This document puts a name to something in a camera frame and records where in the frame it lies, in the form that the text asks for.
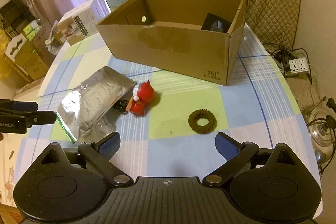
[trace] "black triangular hole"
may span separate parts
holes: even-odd
[[[287,153],[285,149],[281,150],[279,153],[279,156],[277,158],[277,163],[279,164],[291,164],[294,165],[294,161],[290,157],[290,155]]]
[[[55,162],[60,162],[60,159],[56,149],[51,149],[41,161],[41,164],[53,164]]]

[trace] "metal screw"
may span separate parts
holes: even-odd
[[[222,181],[222,177],[218,175],[210,175],[205,178],[205,180],[211,184],[219,183]]]
[[[126,175],[118,175],[118,176],[115,176],[113,178],[113,180],[116,182],[116,183],[120,183],[120,184],[123,184],[123,183],[127,183],[130,181],[130,177],[129,176],[126,176]]]

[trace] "wall outlet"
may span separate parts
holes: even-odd
[[[289,60],[291,74],[309,71],[309,65],[305,57]]]

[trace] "checkered tablecloth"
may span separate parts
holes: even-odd
[[[69,91],[105,65],[137,82],[150,80],[161,94],[145,117],[128,113],[117,120],[121,147],[111,162],[133,179],[202,179],[225,163],[214,145],[216,133],[222,131],[239,142],[252,141],[263,148],[287,143],[320,183],[298,105],[277,65],[247,25],[229,86],[115,59],[100,34],[71,47],[65,44],[39,91],[39,110],[55,111]],[[215,132],[198,135],[191,130],[188,117],[197,109],[215,115]],[[14,184],[50,142],[73,146],[58,122],[29,130],[17,153]]]

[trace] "red toy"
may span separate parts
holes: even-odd
[[[154,94],[154,89],[149,80],[136,85],[133,89],[133,97],[128,102],[126,110],[134,114],[143,115],[145,106],[154,100]]]

